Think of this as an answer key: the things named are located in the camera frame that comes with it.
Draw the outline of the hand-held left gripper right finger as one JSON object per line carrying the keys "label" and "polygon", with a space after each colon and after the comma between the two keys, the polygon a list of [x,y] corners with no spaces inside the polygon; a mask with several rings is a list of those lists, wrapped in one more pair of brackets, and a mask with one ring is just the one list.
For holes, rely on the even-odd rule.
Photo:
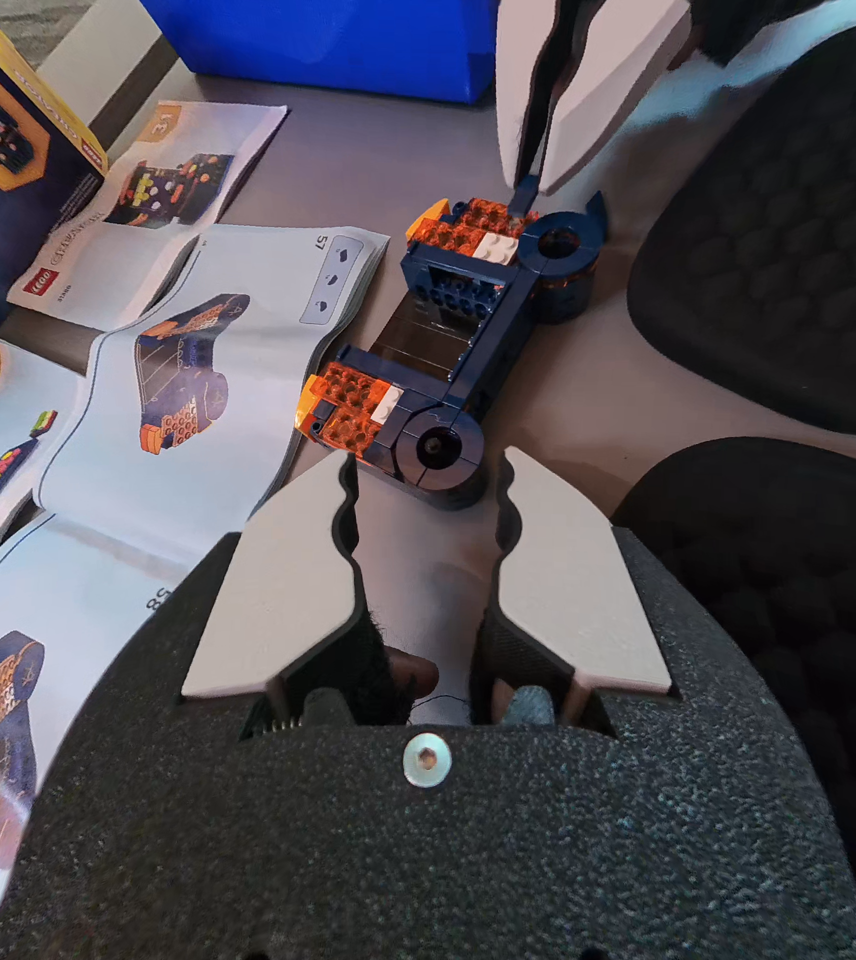
{"label": "hand-held left gripper right finger", "polygon": [[517,447],[504,451],[492,581],[494,622],[560,677],[558,711],[597,690],[665,695],[672,678],[611,522]]}

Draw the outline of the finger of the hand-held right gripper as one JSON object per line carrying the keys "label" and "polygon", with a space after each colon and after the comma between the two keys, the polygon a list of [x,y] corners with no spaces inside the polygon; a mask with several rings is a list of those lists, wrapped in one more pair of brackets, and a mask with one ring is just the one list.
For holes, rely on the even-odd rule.
{"label": "finger of the hand-held right gripper", "polygon": [[501,1],[496,20],[495,97],[498,146],[505,183],[526,176],[522,147],[537,67],[556,27],[556,1]]}
{"label": "finger of the hand-held right gripper", "polygon": [[684,46],[686,1],[603,2],[586,27],[573,77],[556,98],[539,191],[555,193],[611,139]]}

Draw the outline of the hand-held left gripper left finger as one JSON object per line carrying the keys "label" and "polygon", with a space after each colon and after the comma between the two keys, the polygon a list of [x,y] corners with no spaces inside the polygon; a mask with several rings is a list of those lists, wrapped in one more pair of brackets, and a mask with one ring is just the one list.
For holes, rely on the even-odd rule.
{"label": "hand-held left gripper left finger", "polygon": [[276,719],[302,712],[293,677],[360,620],[357,461],[331,453],[255,510],[182,684],[187,700],[264,694]]}

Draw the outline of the dark blue orange brick model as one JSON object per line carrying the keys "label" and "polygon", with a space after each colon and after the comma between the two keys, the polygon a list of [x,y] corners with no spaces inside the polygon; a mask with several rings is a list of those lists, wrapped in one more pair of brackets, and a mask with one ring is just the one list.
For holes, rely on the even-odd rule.
{"label": "dark blue orange brick model", "polygon": [[536,325],[588,307],[609,214],[544,216],[483,198],[425,210],[406,233],[408,287],[374,344],[307,378],[294,427],[440,510],[484,493],[482,420]]}

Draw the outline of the blue plastic bin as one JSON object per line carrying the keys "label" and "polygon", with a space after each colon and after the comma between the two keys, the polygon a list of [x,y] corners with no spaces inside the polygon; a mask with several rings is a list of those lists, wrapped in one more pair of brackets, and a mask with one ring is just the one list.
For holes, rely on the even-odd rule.
{"label": "blue plastic bin", "polygon": [[196,74],[471,104],[495,1],[144,1]]}

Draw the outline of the black honeycomb cushion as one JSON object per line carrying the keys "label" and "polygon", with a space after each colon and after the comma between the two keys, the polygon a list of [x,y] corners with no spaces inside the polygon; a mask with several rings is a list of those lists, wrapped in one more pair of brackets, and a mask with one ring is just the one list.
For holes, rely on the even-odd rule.
{"label": "black honeycomb cushion", "polygon": [[856,877],[856,459],[720,438],[659,462],[612,522],[732,637],[792,720]]}
{"label": "black honeycomb cushion", "polygon": [[856,435],[856,27],[792,64],[675,194],[626,305],[686,370]]}

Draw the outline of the open instruction booklet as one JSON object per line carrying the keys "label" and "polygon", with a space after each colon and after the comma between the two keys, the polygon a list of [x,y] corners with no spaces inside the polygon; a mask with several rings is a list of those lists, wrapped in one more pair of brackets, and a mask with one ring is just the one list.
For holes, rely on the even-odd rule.
{"label": "open instruction booklet", "polygon": [[157,306],[93,343],[0,541],[0,900],[89,692],[287,472],[302,385],[387,244],[352,227],[213,226]]}

